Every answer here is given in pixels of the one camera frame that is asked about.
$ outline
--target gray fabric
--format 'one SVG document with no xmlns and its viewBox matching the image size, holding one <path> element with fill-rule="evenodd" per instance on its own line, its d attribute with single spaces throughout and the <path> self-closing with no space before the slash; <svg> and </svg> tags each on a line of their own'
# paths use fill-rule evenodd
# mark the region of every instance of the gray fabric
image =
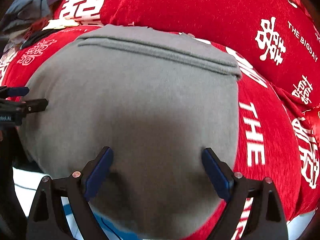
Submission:
<svg viewBox="0 0 320 240">
<path fill-rule="evenodd" d="M 26 29 L 36 20 L 50 14 L 47 0 L 14 0 L 0 21 L 0 32 L 9 34 Z"/>
<path fill-rule="evenodd" d="M 24 99 L 49 100 L 19 135 L 53 178 L 114 151 L 93 209 L 141 238 L 181 239 L 220 200 L 201 163 L 230 167 L 238 138 L 236 60 L 187 35 L 107 25 L 80 36 L 31 77 Z"/>
</svg>

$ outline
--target red fabric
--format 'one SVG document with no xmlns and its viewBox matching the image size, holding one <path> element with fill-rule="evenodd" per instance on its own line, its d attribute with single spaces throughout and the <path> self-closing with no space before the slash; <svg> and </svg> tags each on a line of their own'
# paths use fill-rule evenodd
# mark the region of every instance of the red fabric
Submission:
<svg viewBox="0 0 320 240">
<path fill-rule="evenodd" d="M 28 40 L 30 36 L 35 33 L 36 31 L 41 31 L 44 27 L 46 27 L 49 24 L 49 20 L 47 17 L 43 17 L 40 20 L 34 22 L 24 35 L 24 39 Z"/>
<path fill-rule="evenodd" d="M 36 44 L 19 50 L 15 58 L 10 62 L 5 72 L 2 85 L 8 87 L 25 86 L 33 73 L 49 57 L 74 41 L 84 32 L 92 31 L 99 26 L 77 26 L 61 30 L 42 39 Z"/>
<path fill-rule="evenodd" d="M 69 28 L 51 34 L 48 38 L 41 40 L 40 45 L 38 43 L 38 45 L 22 50 L 10 63 L 3 85 L 24 86 L 46 59 L 89 28 L 96 29 L 98 27 Z M 212 43 L 212 45 L 233 55 L 243 73 L 242 80 L 238 82 L 239 141 L 234 171 L 240 171 L 251 179 L 261 180 L 266 176 L 271 177 L 279 192 L 287 220 L 313 210 L 320 196 L 319 179 L 316 178 L 314 172 L 313 181 L 308 180 L 301 175 L 301 168 L 304 163 L 308 164 L 307 161 L 310 159 L 312 162 L 311 165 L 306 165 L 307 172 L 310 173 L 311 168 L 315 170 L 319 167 L 319 153 L 314 147 L 316 144 L 312 132 L 306 130 L 310 129 L 306 121 L 299 120 L 299 124 L 302 125 L 302 128 L 298 129 L 300 133 L 297 132 L 297 129 L 292 128 L 292 124 L 297 123 L 296 118 L 303 118 L 302 112 L 288 100 L 286 92 L 273 86 L 259 75 L 240 54 L 219 44 Z M 32 54 L 26 55 L 29 49 Z M 28 63 L 27 56 L 35 55 L 35 51 L 42 54 L 34 57 Z M 302 154 L 301 149 L 309 149 L 313 156 Z M 223 208 L 224 203 L 221 203 L 212 217 L 186 240 L 206 239 L 219 219 Z M 245 210 L 250 210 L 249 201 Z M 238 239 L 243 233 L 247 218 L 248 214 L 244 212 L 232 239 Z"/>
<path fill-rule="evenodd" d="M 311 128 L 320 147 L 320 107 L 317 106 L 310 111 L 304 113 L 307 121 L 311 124 Z"/>
<path fill-rule="evenodd" d="M 303 5 L 300 3 L 297 8 L 292 5 L 299 0 L 97 0 L 101 6 L 93 5 L 92 1 L 63 0 L 55 17 L 62 17 L 64 14 L 60 15 L 60 11 L 64 8 L 66 14 L 70 12 L 66 17 L 78 17 L 76 20 L 96 17 L 103 24 L 192 33 L 238 51 L 259 73 L 288 93 L 294 92 L 294 86 L 299 87 L 304 98 L 294 93 L 296 96 L 291 96 L 291 100 L 301 110 L 320 103 L 320 35 L 318 38 Z M 283 42 L 282 51 L 276 41 L 271 41 L 271 45 L 275 45 L 271 49 L 275 49 L 275 57 L 277 54 L 279 57 L 275 61 L 267 53 L 265 60 L 261 60 L 268 46 L 262 44 L 262 49 L 259 48 L 255 38 L 258 31 L 263 30 L 261 20 L 271 22 L 272 19 L 273 31 L 279 35 L 275 40 L 278 44 Z M 302 88 L 302 83 L 299 86 L 302 75 L 312 89 L 310 86 Z"/>
<path fill-rule="evenodd" d="M 302 118 L 302 112 L 288 100 L 286 93 L 279 89 L 259 75 L 241 55 L 224 46 L 214 44 L 222 51 L 236 56 L 243 73 L 243 78 L 238 82 L 239 86 L 239 142 L 234 171 L 240 171 L 244 176 L 251 179 L 263 179 L 269 176 L 273 179 L 284 208 L 287 220 L 291 220 L 299 214 L 310 212 L 316 207 L 320 196 L 319 179 L 314 172 L 314 180 L 310 187 L 310 180 L 301 175 L 301 169 L 305 162 L 313 159 L 312 164 L 307 165 L 307 173 L 310 169 L 317 169 L 319 174 L 319 153 L 316 147 L 312 131 L 305 136 L 301 136 L 297 124 L 302 129 L 310 129 L 306 121 L 296 120 Z M 281 95 L 279 99 L 275 90 Z M 256 133 L 261 136 L 255 136 L 256 139 L 250 139 L 246 132 L 252 132 L 249 122 L 254 123 Z M 257 162 L 255 153 L 251 154 L 251 166 L 248 165 L 248 149 L 261 149 L 263 145 L 265 164 L 261 158 L 261 152 L 258 152 Z M 305 156 L 300 149 L 309 150 L 312 153 L 314 149 L 314 158 Z M 185 240 L 206 239 L 217 223 L 225 203 L 221 203 L 214 215 L 194 234 Z M 248 213 L 243 213 L 243 218 L 239 221 L 237 229 L 232 239 L 238 239 L 243 231 L 248 218 Z"/>
</svg>

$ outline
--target white chinese character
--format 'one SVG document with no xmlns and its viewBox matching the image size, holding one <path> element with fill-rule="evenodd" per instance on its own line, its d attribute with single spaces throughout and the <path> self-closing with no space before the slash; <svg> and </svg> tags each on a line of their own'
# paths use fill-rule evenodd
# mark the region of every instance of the white chinese character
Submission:
<svg viewBox="0 0 320 240">
<path fill-rule="evenodd" d="M 38 42 L 36 45 L 28 49 L 17 61 L 18 64 L 23 66 L 29 65 L 36 57 L 41 56 L 43 51 L 46 50 L 52 43 L 56 43 L 57 40 L 43 40 Z"/>
<path fill-rule="evenodd" d="M 292 127 L 297 138 L 309 144 L 308 149 L 305 149 L 299 145 L 300 160 L 303 161 L 301 174 L 305 178 L 306 182 L 309 183 L 309 186 L 312 189 L 315 189 L 319 176 L 319 159 L 316 158 L 316 151 L 318 151 L 318 147 L 316 144 L 316 139 L 313 136 L 313 131 L 305 129 L 301 126 L 300 121 L 304 120 L 304 117 L 294 119 L 292 121 Z"/>
<path fill-rule="evenodd" d="M 9 49 L 7 52 L 3 54 L 3 56 L 0 59 L 0 85 L 2 83 L 2 80 L 4 78 L 4 74 L 7 71 L 7 68 L 10 64 L 10 62 L 14 59 L 14 57 L 17 55 L 18 51 L 16 51 L 15 48 Z"/>
<path fill-rule="evenodd" d="M 307 80 L 307 77 L 302 75 L 302 80 L 299 81 L 298 86 L 294 85 L 295 90 L 292 91 L 292 95 L 301 98 L 301 101 L 304 102 L 305 105 L 308 103 L 311 103 L 311 100 L 309 99 L 309 95 L 311 93 L 311 90 L 313 90 L 312 84 L 309 83 Z"/>
<path fill-rule="evenodd" d="M 319 41 L 319 43 L 320 43 L 320 34 L 319 34 L 319 32 L 318 32 L 318 30 L 317 30 L 317 28 L 313 25 L 313 28 L 315 29 L 315 35 L 316 35 L 316 37 L 317 37 L 317 41 Z"/>
<path fill-rule="evenodd" d="M 82 24 L 99 23 L 104 0 L 66 0 L 59 18 L 74 19 Z"/>
<path fill-rule="evenodd" d="M 284 53 L 286 48 L 283 45 L 284 41 L 280 38 L 279 33 L 274 31 L 275 21 L 276 18 L 271 17 L 270 28 L 270 21 L 262 19 L 260 26 L 263 31 L 258 31 L 255 40 L 257 41 L 260 49 L 265 49 L 267 46 L 265 53 L 260 56 L 260 60 L 265 61 L 267 59 L 267 54 L 270 53 L 270 59 L 273 59 L 276 62 L 276 65 L 279 65 L 283 61 L 280 52 Z"/>
</svg>

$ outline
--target black cable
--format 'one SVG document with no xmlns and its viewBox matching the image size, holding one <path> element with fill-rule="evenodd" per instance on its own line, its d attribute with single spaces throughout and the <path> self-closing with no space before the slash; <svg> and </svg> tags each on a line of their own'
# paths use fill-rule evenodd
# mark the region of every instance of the black cable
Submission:
<svg viewBox="0 0 320 240">
<path fill-rule="evenodd" d="M 21 186 L 21 185 L 18 185 L 18 184 L 14 184 L 15 186 L 17 186 L 17 187 L 20 187 L 20 188 L 23 188 L 23 189 L 29 189 L 29 190 L 34 190 L 34 191 L 37 191 L 36 189 L 34 189 L 34 188 L 29 188 L 29 187 L 23 187 L 23 186 Z"/>
<path fill-rule="evenodd" d="M 111 231 L 112 233 L 114 233 L 116 237 L 118 237 L 120 240 L 122 240 L 122 238 L 121 238 L 120 236 L 118 236 L 115 231 L 113 231 L 110 227 L 108 227 L 108 226 L 105 224 L 105 222 L 103 221 L 102 218 L 101 218 L 101 222 L 102 222 L 107 228 L 109 228 L 110 231 Z"/>
</svg>

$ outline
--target black clamp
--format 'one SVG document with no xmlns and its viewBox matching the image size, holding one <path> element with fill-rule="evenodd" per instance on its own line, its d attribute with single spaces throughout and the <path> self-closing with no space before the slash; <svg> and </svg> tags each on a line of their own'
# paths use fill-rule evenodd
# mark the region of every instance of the black clamp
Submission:
<svg viewBox="0 0 320 240">
<path fill-rule="evenodd" d="M 44 98 L 13 102 L 6 100 L 8 97 L 23 97 L 29 93 L 27 87 L 0 87 L 0 128 L 22 125 L 22 119 L 27 114 L 44 111 L 48 101 Z"/>
<path fill-rule="evenodd" d="M 104 147 L 94 161 L 68 178 L 42 178 L 28 218 L 26 240 L 74 239 L 64 215 L 61 196 L 69 198 L 71 210 L 84 240 L 108 240 L 95 219 L 88 201 L 94 197 L 109 173 L 113 152 Z M 279 195 L 271 178 L 246 179 L 221 162 L 211 148 L 202 152 L 204 168 L 218 194 L 227 202 L 207 240 L 230 240 L 247 198 L 253 197 L 250 215 L 241 239 L 288 240 L 287 225 Z"/>
<path fill-rule="evenodd" d="M 109 240 L 95 219 L 88 204 L 109 173 L 113 152 L 104 147 L 95 160 L 82 171 L 69 177 L 51 179 L 44 176 L 33 199 L 27 225 L 26 240 L 74 239 L 61 202 L 68 197 L 73 216 L 84 239 Z"/>
<path fill-rule="evenodd" d="M 227 203 L 207 240 L 230 240 L 247 198 L 253 198 L 241 240 L 288 240 L 282 204 L 271 178 L 246 179 L 219 160 L 211 148 L 202 152 L 202 163 L 218 196 Z"/>
</svg>

